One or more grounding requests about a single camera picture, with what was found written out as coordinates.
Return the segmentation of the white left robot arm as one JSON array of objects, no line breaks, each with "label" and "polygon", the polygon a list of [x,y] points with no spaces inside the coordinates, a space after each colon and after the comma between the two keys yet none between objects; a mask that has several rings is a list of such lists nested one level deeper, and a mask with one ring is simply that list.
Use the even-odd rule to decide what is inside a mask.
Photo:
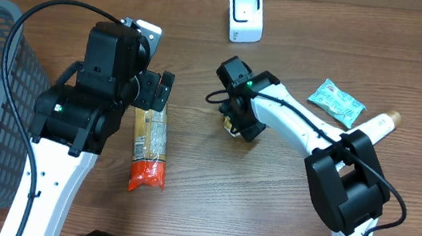
[{"label": "white left robot arm", "polygon": [[147,69],[162,35],[143,20],[97,23],[84,61],[37,97],[29,131],[38,179],[22,236],[61,234],[79,187],[128,106],[162,111],[174,75]]}]

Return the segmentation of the white conditioner tube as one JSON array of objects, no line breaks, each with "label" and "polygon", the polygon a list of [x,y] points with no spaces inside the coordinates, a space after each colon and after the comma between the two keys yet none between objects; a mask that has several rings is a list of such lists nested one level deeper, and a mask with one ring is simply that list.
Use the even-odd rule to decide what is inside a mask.
[{"label": "white conditioner tube", "polygon": [[352,134],[354,131],[361,130],[371,140],[373,146],[380,142],[384,137],[387,137],[393,130],[395,130],[402,123],[400,113],[395,110],[388,111],[385,114],[378,114],[371,120],[361,123],[355,128],[347,131],[346,134]]}]

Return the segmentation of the green tea packet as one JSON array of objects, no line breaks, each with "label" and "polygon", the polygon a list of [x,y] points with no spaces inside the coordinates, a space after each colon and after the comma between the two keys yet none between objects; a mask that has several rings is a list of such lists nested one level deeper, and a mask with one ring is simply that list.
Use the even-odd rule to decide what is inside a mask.
[{"label": "green tea packet", "polygon": [[238,136],[240,136],[239,131],[231,123],[231,120],[229,119],[229,117],[225,117],[223,119],[223,124],[224,124],[224,129],[227,130],[227,132],[230,134],[230,136],[232,136],[232,137],[238,137]]}]

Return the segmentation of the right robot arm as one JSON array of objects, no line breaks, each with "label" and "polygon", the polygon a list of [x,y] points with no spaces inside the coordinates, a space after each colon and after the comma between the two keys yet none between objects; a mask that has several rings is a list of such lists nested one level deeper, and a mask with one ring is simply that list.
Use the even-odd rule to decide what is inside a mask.
[{"label": "right robot arm", "polygon": [[404,200],[384,177],[374,145],[402,122],[394,110],[349,131],[316,117],[272,73],[254,74],[239,57],[215,72],[228,98],[219,111],[231,134],[251,141],[272,128],[304,159],[310,198],[332,236],[373,236],[402,224]]}]

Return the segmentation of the teal snack packet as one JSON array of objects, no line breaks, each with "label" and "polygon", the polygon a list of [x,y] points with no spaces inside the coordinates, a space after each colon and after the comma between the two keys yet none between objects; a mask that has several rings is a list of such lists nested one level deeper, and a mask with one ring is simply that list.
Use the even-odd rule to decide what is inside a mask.
[{"label": "teal snack packet", "polygon": [[330,116],[351,129],[354,121],[366,110],[366,106],[350,94],[340,90],[329,78],[307,98]]}]

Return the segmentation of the orange noodle packet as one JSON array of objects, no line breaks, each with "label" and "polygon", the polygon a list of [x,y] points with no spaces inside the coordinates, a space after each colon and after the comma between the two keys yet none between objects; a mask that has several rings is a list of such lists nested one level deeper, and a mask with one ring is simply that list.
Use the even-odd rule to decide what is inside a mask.
[{"label": "orange noodle packet", "polygon": [[128,190],[148,185],[163,189],[166,168],[167,110],[135,109],[134,153]]}]

